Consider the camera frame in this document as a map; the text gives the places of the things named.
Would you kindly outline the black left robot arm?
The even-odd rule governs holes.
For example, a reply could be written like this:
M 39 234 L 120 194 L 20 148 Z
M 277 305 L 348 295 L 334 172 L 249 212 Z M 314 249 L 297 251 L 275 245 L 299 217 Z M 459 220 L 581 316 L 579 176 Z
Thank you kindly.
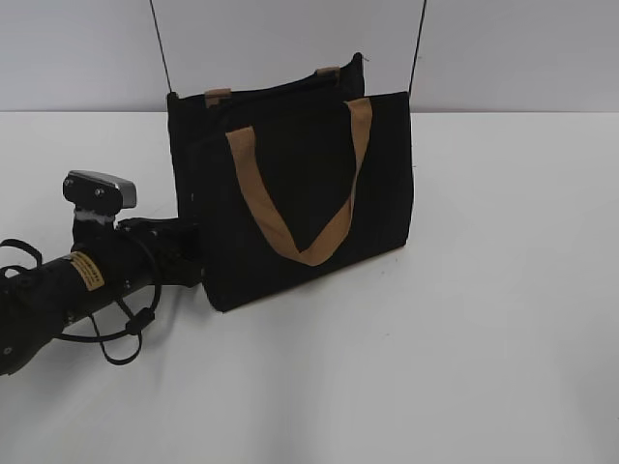
M 198 227 L 179 218 L 130 218 L 117 225 L 74 227 L 69 254 L 45 262 L 18 239 L 12 247 L 31 255 L 35 267 L 1 270 L 1 372 L 12 375 L 54 339 L 106 343 L 141 338 L 156 316 L 165 286 L 192 288 L 202 278 Z M 118 332 L 67 333 L 97 311 L 116 304 L 127 322 Z

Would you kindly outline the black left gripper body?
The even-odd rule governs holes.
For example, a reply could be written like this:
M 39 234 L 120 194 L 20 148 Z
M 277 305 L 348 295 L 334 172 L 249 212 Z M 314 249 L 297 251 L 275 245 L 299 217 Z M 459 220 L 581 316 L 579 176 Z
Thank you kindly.
M 113 226 L 76 219 L 73 236 L 72 250 L 94 262 L 103 286 L 72 289 L 72 309 L 102 309 L 148 285 L 199 283 L 198 228 L 192 221 L 135 217 Z

